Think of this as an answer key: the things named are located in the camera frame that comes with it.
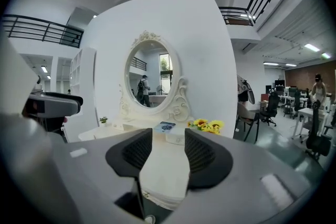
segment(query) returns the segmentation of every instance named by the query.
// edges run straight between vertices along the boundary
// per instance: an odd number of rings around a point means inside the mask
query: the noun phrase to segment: ceiling light
[[[277,66],[279,65],[278,63],[274,63],[274,62],[264,62],[265,65],[268,65],[268,66]]]
[[[323,53],[322,56],[325,57],[326,59],[331,58],[331,56],[329,54],[327,54],[327,53]]]
[[[313,46],[312,44],[306,44],[305,47],[315,52],[320,50],[317,47]]]
[[[246,14],[241,14],[240,15],[241,17],[247,17],[247,15]]]

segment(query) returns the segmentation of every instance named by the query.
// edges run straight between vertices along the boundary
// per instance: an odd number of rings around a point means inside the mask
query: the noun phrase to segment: floor
[[[295,171],[306,176],[313,185],[318,184],[324,171],[328,169],[328,165],[334,156],[335,148],[332,147],[329,155],[327,157],[321,156],[317,162],[305,153],[304,145],[301,145],[299,141],[291,139],[296,120],[290,119],[288,115],[284,117],[282,109],[279,108],[274,121],[277,123],[277,126],[272,124],[268,126],[267,123],[260,122],[256,145],[270,151]],[[244,125],[242,122],[239,122],[237,125],[239,131],[235,132],[233,138],[241,141],[244,140],[248,130],[247,127],[246,132],[244,132]],[[256,128],[255,124],[246,143],[254,143]],[[328,134],[332,135],[332,131],[335,132],[335,130],[329,130]],[[308,130],[303,129],[303,134],[305,133],[308,134]],[[172,211],[161,208],[147,199],[144,199],[144,211],[146,215],[154,215],[156,217],[156,224],[161,223],[172,213]]]

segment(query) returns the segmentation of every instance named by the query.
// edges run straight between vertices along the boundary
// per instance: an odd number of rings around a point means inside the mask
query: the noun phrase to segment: brick wall
[[[308,88],[310,91],[315,83],[315,75],[320,73],[327,92],[332,93],[331,99],[335,98],[335,69],[336,61],[322,63],[320,65],[286,70],[286,86],[297,86],[299,89]]]

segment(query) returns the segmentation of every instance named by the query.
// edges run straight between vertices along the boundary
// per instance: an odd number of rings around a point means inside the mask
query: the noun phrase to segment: book
[[[172,122],[162,121],[157,126],[155,126],[153,129],[154,129],[154,131],[156,131],[158,133],[169,134],[170,131],[172,130],[172,128],[174,128],[175,125],[176,124],[172,123]]]

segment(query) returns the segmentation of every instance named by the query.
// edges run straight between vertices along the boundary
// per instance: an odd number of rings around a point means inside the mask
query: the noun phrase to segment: window
[[[173,77],[173,65],[169,54],[160,55],[160,95],[166,95],[170,91]]]

